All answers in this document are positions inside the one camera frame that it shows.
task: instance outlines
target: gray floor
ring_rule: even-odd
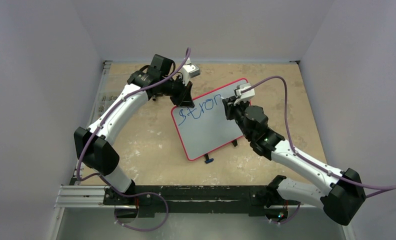
[[[132,226],[149,228],[155,218],[136,219]],[[58,240],[344,240],[342,226],[317,208],[302,208],[295,219],[281,227],[269,225],[265,217],[246,214],[172,213],[161,228],[137,232],[114,224],[113,209],[66,209]]]

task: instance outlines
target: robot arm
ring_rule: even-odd
[[[250,105],[254,90],[241,93],[250,87],[250,83],[242,84],[235,90],[235,96],[222,100],[227,120],[236,122],[255,153],[287,166],[312,183],[305,184],[277,176],[267,186],[275,193],[272,197],[316,206],[335,222],[347,225],[366,200],[365,192],[362,187],[344,182],[329,173],[361,183],[359,174],[350,168],[342,171],[329,166],[297,148],[295,152],[292,151],[289,141],[268,127],[269,118],[263,108]],[[296,152],[327,169],[328,173],[302,160]]]
[[[113,187],[122,193],[131,193],[135,183],[122,171],[119,165],[119,155],[113,149],[117,135],[127,124],[132,115],[149,99],[166,95],[176,106],[194,107],[191,97],[191,78],[200,75],[200,68],[191,63],[188,58],[179,70],[180,76],[171,78],[162,84],[146,91],[139,91],[126,98],[127,95],[162,81],[169,75],[171,67],[176,68],[173,60],[156,54],[150,65],[146,65],[134,72],[123,91],[109,107],[109,109],[87,129],[77,128],[74,132],[74,143],[77,158],[79,159],[87,141],[97,130],[95,136],[87,147],[82,162],[96,170]]]

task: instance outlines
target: wooden table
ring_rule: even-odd
[[[144,64],[113,63],[101,91],[121,92],[131,73]],[[209,92],[239,78],[251,84],[272,75],[280,75],[288,84],[288,121],[294,144],[322,162],[326,162],[298,65],[294,64],[198,64],[201,75],[192,79],[192,97]],[[269,117],[269,126],[283,136],[284,87],[279,79],[255,89],[252,104],[261,106]],[[228,144],[204,157],[188,161],[173,123],[169,97],[149,101],[130,119],[118,135],[114,149],[120,155],[122,169],[137,185],[267,185],[276,175],[308,182],[289,168],[258,156],[244,137],[238,146]],[[83,176],[92,173],[85,169]],[[84,185],[103,185],[92,177]]]

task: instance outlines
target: white wall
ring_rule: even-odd
[[[69,0],[0,0],[0,239],[45,239],[101,69]]]
[[[396,0],[336,0],[300,69],[329,163],[396,184]],[[396,240],[396,190],[351,223],[359,240]]]
[[[333,0],[73,0],[100,56],[146,61],[156,51],[197,61],[300,60]]]

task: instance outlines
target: whiteboard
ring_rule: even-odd
[[[188,160],[196,160],[242,137],[235,121],[226,119],[221,97],[235,95],[237,86],[246,83],[248,80],[241,78],[195,97],[194,108],[173,107],[171,117]]]

